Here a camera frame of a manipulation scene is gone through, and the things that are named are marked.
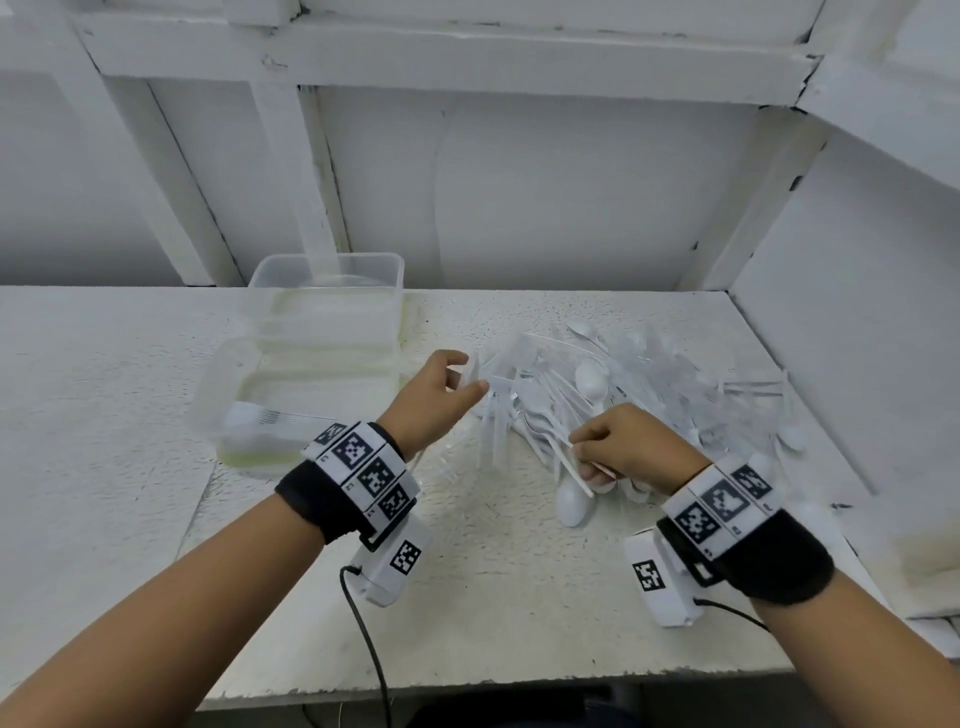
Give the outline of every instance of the white table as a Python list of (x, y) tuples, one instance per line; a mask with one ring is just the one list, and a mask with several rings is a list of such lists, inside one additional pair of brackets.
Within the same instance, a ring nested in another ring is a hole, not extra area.
[[(241, 333), (237, 289), (0, 288), (0, 696), (272, 483), (215, 463), (183, 424), (205, 362)], [(704, 369), (774, 362), (723, 293), (429, 291), (407, 296), (404, 353), (474, 348), (571, 317), (647, 321)], [(806, 411), (791, 478), (855, 475)], [(464, 421), (423, 458), (434, 530), (400, 601), (362, 604), (392, 689), (560, 678), (766, 672), (776, 643), (724, 613), (657, 627), (621, 557), (653, 507), (603, 497), (586, 525), (553, 512), (549, 473), (512, 438), (508, 477), (481, 474)], [(355, 539), (330, 546), (211, 691), (225, 708), (364, 697), (376, 676), (340, 593)], [(717, 598), (745, 600), (725, 586)]]

